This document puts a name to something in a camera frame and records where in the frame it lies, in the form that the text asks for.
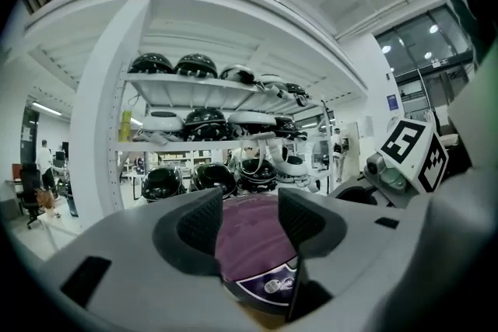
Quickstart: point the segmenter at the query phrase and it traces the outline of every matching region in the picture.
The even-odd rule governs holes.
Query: black office chair
[[[35,191],[41,185],[40,171],[37,169],[36,163],[23,163],[23,168],[19,172],[19,175],[23,183],[21,204],[30,215],[27,226],[28,229],[31,229],[30,224],[38,220],[38,215],[40,215],[40,205],[37,202],[37,193]]]

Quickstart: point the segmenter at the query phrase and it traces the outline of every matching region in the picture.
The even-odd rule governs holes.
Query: ceiling light
[[[54,111],[54,110],[52,110],[52,109],[50,109],[50,108],[48,108],[48,107],[46,107],[46,106],[44,106],[44,105],[41,105],[41,104],[39,104],[39,103],[33,103],[33,105],[34,105],[35,107],[40,108],[41,110],[45,110],[45,111],[47,111],[47,112],[51,112],[51,113],[53,113],[53,114],[55,114],[55,115],[58,115],[58,116],[61,116],[61,115],[62,115],[60,112]]]
[[[143,123],[140,122],[140,121],[137,121],[136,119],[132,118],[131,121],[134,123],[134,124],[137,124],[138,126],[142,126]]]

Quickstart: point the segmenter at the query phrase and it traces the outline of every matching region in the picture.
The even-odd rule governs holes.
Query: white shirt
[[[52,167],[52,154],[46,147],[42,147],[38,152],[37,165],[42,175]]]

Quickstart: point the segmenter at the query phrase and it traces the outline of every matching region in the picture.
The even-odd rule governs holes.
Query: shelf
[[[284,138],[270,138],[267,142],[277,145],[294,144],[292,140]],[[238,149],[240,147],[258,147],[257,140],[227,141],[227,142],[168,142],[165,145],[151,142],[115,142],[114,151],[122,152],[167,152],[167,151],[193,151],[209,149]]]
[[[151,107],[191,110],[212,107],[225,111],[256,110],[274,115],[294,115],[320,104],[300,107],[292,95],[280,99],[255,85],[222,79],[201,79],[171,74],[127,74],[137,92]]]

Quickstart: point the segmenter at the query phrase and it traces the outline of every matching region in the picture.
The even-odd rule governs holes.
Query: white pillar
[[[351,122],[357,122],[360,130],[359,167],[363,168],[366,158],[374,154],[374,148],[382,144],[387,134],[388,122],[392,117],[403,117],[402,99],[399,95],[398,85],[391,72],[388,60],[382,53],[379,43],[374,35],[368,33],[341,42],[341,48],[355,65],[361,78],[368,86],[367,97],[349,101],[334,107],[333,102],[329,106],[334,110],[335,124],[338,128]],[[388,96],[395,95],[398,109],[390,110]],[[364,125],[373,125],[373,134],[363,131],[371,131]]]
[[[70,172],[84,229],[123,208],[115,152],[124,83],[138,57],[150,0],[127,0],[104,30],[86,63],[71,118]]]
[[[24,107],[35,77],[22,58],[0,66],[0,201],[16,197],[12,185],[5,181],[12,179],[12,164],[20,162]]]

